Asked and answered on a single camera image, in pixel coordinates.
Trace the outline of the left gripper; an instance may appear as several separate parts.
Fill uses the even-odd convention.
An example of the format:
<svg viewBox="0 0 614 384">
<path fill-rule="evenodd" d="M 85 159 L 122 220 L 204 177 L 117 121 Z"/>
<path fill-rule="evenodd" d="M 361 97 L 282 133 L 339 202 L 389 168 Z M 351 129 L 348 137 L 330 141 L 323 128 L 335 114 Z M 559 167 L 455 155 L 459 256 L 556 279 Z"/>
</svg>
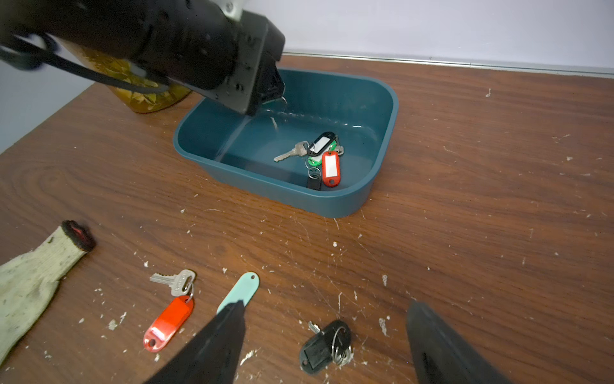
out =
<svg viewBox="0 0 614 384">
<path fill-rule="evenodd" d="M 138 65 L 242 115 L 281 99 L 286 38 L 267 17 L 229 18 L 212 1 L 148 1 Z"/>
</svg>

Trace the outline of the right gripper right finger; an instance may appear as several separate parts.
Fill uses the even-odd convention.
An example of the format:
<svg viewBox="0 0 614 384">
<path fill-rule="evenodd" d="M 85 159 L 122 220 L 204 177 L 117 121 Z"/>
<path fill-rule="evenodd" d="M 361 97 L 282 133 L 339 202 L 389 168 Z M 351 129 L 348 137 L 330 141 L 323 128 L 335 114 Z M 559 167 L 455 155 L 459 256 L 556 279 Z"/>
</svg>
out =
<svg viewBox="0 0 614 384">
<path fill-rule="evenodd" d="M 406 332 L 417 382 L 510 382 L 424 302 L 409 307 Z"/>
</svg>

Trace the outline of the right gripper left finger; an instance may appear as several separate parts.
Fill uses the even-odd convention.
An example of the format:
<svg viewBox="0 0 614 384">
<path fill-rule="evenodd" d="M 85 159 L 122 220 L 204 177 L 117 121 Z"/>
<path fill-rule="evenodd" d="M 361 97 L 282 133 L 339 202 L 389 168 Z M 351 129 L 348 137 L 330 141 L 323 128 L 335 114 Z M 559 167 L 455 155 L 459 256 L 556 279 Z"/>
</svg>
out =
<svg viewBox="0 0 614 384">
<path fill-rule="evenodd" d="M 245 304 L 228 304 L 148 383 L 232 383 L 246 335 Z"/>
</svg>

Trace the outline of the red tag key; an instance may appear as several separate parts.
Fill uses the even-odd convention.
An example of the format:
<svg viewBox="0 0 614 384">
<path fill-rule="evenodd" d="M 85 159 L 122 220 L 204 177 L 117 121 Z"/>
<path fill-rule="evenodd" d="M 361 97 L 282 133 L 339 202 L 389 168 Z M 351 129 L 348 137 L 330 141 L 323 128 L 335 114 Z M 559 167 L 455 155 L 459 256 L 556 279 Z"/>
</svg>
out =
<svg viewBox="0 0 614 384">
<path fill-rule="evenodd" d="M 148 352 L 158 353 L 164 349 L 192 314 L 196 276 L 193 270 L 182 270 L 175 275 L 154 273 L 150 277 L 152 283 L 168 286 L 173 299 L 144 334 L 143 345 Z"/>
</svg>

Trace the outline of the teal plastic storage box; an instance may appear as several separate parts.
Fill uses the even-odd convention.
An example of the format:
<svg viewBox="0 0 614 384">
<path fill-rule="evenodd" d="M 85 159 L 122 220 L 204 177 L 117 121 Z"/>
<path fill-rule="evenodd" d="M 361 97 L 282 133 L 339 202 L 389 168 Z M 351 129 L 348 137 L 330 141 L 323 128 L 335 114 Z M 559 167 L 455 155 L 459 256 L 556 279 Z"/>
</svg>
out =
<svg viewBox="0 0 614 384">
<path fill-rule="evenodd" d="M 339 219 L 369 198 L 399 110 L 394 90 L 375 78 L 320 71 L 281 71 L 285 97 L 252 117 L 204 99 L 181 121 L 174 148 L 215 180 L 274 201 Z M 313 171 L 289 156 L 299 142 L 334 133 L 344 148 L 341 181 L 310 188 Z"/>
</svg>

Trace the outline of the mint tag key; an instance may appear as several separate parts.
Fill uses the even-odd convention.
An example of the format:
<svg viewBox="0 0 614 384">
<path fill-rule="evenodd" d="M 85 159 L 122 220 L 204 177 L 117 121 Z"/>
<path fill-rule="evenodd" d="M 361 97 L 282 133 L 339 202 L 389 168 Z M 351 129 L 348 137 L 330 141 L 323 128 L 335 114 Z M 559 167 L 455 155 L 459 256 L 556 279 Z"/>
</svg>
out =
<svg viewBox="0 0 614 384">
<path fill-rule="evenodd" d="M 260 286 L 260 278 L 255 272 L 246 272 L 235 283 L 218 306 L 216 314 L 222 312 L 228 305 L 243 302 L 246 307 Z"/>
</svg>

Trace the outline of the black framed tag key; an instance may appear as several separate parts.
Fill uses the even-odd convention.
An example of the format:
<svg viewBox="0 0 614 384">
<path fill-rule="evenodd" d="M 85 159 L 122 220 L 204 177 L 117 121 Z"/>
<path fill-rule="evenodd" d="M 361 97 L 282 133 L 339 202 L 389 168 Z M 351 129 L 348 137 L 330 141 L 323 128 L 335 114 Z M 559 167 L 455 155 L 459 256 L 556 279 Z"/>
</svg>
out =
<svg viewBox="0 0 614 384">
<path fill-rule="evenodd" d="M 326 152 L 326 147 L 337 139 L 337 135 L 332 131 L 326 131 L 320 134 L 313 142 L 302 141 L 294 145 L 294 147 L 287 151 L 284 154 L 278 155 L 273 159 L 275 163 L 279 163 L 280 161 L 286 160 L 291 157 L 315 157 L 321 154 L 322 152 Z"/>
</svg>

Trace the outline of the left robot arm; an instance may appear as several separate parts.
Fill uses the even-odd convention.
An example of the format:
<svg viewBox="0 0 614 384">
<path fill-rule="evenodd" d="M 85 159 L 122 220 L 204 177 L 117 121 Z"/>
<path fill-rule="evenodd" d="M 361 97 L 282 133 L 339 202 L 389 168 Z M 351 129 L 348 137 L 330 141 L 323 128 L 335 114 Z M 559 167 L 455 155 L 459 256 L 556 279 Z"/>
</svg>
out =
<svg viewBox="0 0 614 384">
<path fill-rule="evenodd" d="M 125 59 L 139 86 L 64 59 L 59 40 Z M 4 1 L 1 59 L 19 70 L 56 67 L 140 94 L 185 86 L 242 115 L 280 99 L 286 39 L 241 1 Z"/>
</svg>

